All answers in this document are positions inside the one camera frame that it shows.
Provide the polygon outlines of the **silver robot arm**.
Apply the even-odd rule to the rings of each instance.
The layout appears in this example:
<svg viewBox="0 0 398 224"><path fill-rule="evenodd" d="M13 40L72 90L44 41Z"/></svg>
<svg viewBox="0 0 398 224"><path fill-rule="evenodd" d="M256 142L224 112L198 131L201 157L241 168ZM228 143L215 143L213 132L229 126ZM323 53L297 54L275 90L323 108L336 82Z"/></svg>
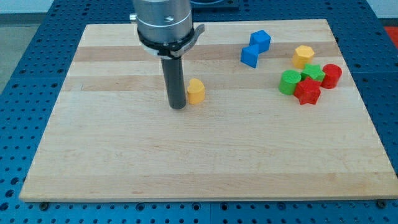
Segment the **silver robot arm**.
<svg viewBox="0 0 398 224"><path fill-rule="evenodd" d="M205 25L195 27L189 0L133 0L137 34L144 49L164 60L187 53L204 33Z"/></svg>

